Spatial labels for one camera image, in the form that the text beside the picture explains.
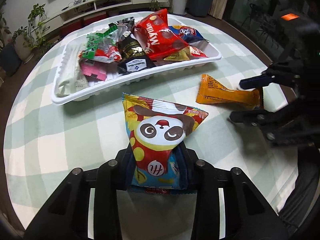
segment white flower pot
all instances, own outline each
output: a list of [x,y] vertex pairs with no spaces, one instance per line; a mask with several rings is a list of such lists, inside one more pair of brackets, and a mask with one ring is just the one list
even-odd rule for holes
[[173,14],[186,15],[185,12],[188,0],[172,0],[172,10]]
[[26,46],[25,39],[23,34],[20,34],[14,43],[14,48],[19,56],[19,58],[23,61],[23,63],[27,63],[33,56],[34,54],[32,53],[32,50]]

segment white label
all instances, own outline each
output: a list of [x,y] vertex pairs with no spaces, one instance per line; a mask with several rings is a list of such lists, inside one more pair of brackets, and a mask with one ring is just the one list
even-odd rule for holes
[[179,174],[179,168],[176,166],[174,162],[170,162],[170,166],[175,175]]
[[134,59],[125,64],[127,71],[139,71],[147,67],[147,62],[145,59]]
[[132,33],[130,34],[130,37],[137,40],[137,38]]
[[161,176],[164,173],[164,167],[160,162],[152,161],[148,165],[148,172],[155,177]]

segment orange light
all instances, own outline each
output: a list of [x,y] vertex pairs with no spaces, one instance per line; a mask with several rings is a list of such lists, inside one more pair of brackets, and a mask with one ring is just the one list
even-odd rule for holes
[[289,13],[289,14],[286,14],[286,15],[283,15],[281,16],[282,19],[286,20],[286,21],[290,21],[290,20],[293,20],[295,18],[299,18],[298,15],[295,15],[293,13]]

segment panda snack bag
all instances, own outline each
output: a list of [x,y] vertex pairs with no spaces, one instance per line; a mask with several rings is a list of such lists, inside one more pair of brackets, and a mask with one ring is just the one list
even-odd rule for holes
[[177,103],[123,93],[126,130],[136,160],[132,185],[184,189],[173,149],[208,113]]

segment round table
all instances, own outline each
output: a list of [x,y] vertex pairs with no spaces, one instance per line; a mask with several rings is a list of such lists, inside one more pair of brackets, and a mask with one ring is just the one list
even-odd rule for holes
[[[130,15],[138,18],[148,14]],[[30,73],[15,99],[4,138],[9,194],[24,227],[73,168],[98,168],[127,147],[129,139],[122,92],[207,111],[209,116],[185,139],[186,146],[217,168],[240,167],[275,211],[284,205],[298,175],[296,150],[269,149],[258,128],[228,122],[230,111],[234,109],[232,104],[200,105],[195,102],[201,74],[209,74],[226,87],[235,89],[241,79],[260,74],[266,66],[222,31],[196,20],[175,17],[196,28],[223,58],[202,67],[134,82],[81,102],[63,106],[52,104],[52,82],[65,45],[80,35],[101,30],[124,18],[116,16],[69,34],[44,55]],[[265,88],[264,100],[269,111],[286,104],[280,87],[275,84]],[[222,199],[220,236],[224,236]],[[190,238],[195,201],[196,194],[163,196],[118,192],[124,239]],[[92,210],[93,198],[88,227],[91,237]]]

